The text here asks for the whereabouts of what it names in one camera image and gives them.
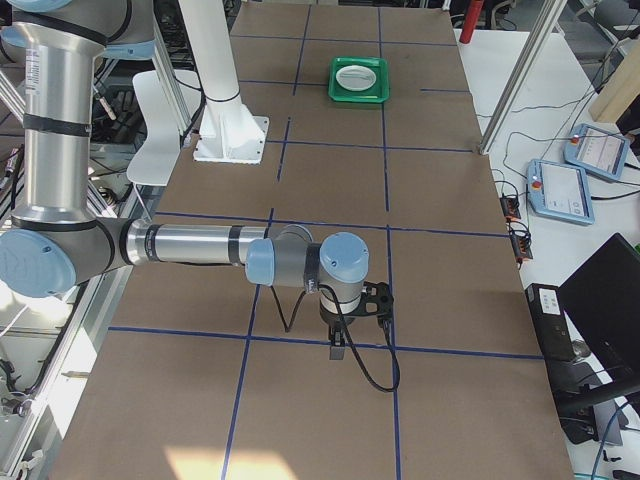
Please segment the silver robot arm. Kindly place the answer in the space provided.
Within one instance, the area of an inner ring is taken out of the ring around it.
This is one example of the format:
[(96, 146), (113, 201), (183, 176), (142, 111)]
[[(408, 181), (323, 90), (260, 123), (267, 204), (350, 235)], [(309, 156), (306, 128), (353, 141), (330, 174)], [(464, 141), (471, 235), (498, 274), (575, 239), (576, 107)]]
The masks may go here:
[(15, 1), (25, 42), (25, 196), (1, 237), (1, 278), (35, 298), (124, 265), (170, 262), (243, 267), (251, 283), (318, 292), (330, 355), (354, 345), (348, 326), (366, 312), (369, 252), (357, 235), (315, 242), (303, 226), (168, 225), (100, 219), (87, 207), (95, 60), (154, 53), (149, 1)]

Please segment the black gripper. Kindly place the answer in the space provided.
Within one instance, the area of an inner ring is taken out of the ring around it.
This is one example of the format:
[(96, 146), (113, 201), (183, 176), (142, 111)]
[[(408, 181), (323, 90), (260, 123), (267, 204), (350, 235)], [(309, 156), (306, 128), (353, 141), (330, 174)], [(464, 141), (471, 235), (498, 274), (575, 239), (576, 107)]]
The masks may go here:
[(355, 321), (355, 317), (351, 315), (340, 316), (338, 313), (328, 310), (323, 305), (320, 305), (320, 316), (329, 328), (329, 359), (343, 360), (346, 347), (343, 326), (351, 325)]

